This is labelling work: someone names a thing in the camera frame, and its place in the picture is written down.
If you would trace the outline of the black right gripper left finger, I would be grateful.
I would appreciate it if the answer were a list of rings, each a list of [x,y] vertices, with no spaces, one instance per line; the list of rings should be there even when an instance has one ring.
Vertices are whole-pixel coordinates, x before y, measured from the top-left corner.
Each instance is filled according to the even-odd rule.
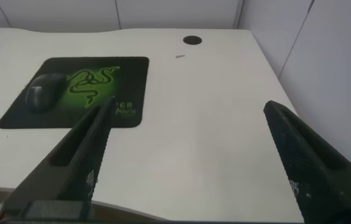
[[[4,201],[3,223],[88,223],[116,99],[89,110]]]

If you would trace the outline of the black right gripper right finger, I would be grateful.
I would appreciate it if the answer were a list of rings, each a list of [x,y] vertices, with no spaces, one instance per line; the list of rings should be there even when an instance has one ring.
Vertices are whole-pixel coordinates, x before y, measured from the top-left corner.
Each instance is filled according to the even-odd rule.
[[[263,109],[305,223],[351,223],[351,162],[284,105]]]

